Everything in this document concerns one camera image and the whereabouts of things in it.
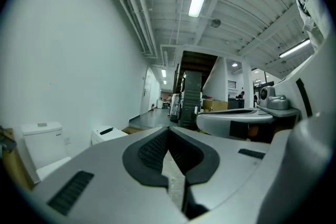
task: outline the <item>wooden ceiling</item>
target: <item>wooden ceiling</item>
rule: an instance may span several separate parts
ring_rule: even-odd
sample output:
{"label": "wooden ceiling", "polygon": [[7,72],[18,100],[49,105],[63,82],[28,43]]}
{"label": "wooden ceiling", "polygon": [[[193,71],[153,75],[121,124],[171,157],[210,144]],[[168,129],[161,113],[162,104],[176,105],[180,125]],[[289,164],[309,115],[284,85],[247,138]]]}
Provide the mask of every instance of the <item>wooden ceiling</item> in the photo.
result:
{"label": "wooden ceiling", "polygon": [[177,74],[179,79],[177,80],[174,93],[179,93],[181,91],[181,82],[185,71],[201,72],[203,88],[206,80],[211,73],[212,68],[214,67],[216,60],[217,56],[201,54],[199,52],[184,51],[181,60],[180,73]]}

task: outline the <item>toilet tank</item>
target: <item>toilet tank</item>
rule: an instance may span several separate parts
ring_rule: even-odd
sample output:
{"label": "toilet tank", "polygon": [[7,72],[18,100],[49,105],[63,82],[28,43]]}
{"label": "toilet tank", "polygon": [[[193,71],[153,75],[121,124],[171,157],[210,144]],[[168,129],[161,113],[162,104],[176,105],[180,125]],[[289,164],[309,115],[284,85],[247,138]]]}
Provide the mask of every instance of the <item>toilet tank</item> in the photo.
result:
{"label": "toilet tank", "polygon": [[60,123],[24,124],[21,128],[36,169],[67,157]]}

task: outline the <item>door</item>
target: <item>door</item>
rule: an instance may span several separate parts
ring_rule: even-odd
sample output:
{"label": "door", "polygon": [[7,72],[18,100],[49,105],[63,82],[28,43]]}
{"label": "door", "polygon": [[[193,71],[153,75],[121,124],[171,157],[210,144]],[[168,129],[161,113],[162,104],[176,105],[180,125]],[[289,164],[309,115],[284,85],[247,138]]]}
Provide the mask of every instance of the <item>door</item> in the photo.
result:
{"label": "door", "polygon": [[150,70],[147,70],[146,74],[146,80],[145,80],[145,87],[143,88],[142,92],[142,101],[141,101],[141,109],[140,109],[140,114],[143,115],[148,112],[148,107],[149,107],[149,99],[151,96],[151,76],[149,74]]}

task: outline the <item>vent grille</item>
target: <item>vent grille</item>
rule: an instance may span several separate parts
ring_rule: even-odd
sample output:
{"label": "vent grille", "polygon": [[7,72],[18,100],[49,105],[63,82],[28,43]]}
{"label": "vent grille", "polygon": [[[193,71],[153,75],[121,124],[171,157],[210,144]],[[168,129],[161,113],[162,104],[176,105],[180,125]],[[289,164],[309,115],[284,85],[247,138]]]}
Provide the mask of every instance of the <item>vent grille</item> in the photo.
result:
{"label": "vent grille", "polygon": [[236,88],[236,82],[235,81],[231,81],[231,80],[228,80],[227,81],[227,86],[230,87],[230,88]]}
{"label": "vent grille", "polygon": [[66,216],[76,203],[94,174],[80,171],[75,174],[64,187],[48,202],[48,205]]}

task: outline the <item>toilet seat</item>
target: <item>toilet seat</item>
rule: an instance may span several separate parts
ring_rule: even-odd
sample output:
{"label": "toilet seat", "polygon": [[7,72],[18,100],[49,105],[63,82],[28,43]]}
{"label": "toilet seat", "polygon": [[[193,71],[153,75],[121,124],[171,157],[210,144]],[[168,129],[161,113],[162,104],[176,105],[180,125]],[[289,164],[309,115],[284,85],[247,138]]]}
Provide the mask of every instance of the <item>toilet seat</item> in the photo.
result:
{"label": "toilet seat", "polygon": [[58,167],[62,166],[63,164],[67,163],[71,160],[71,157],[66,157],[64,159],[60,159],[57,162],[49,164],[47,166],[41,167],[40,169],[36,170],[36,173],[40,180],[44,180],[48,175],[50,175],[53,171],[55,171]]}

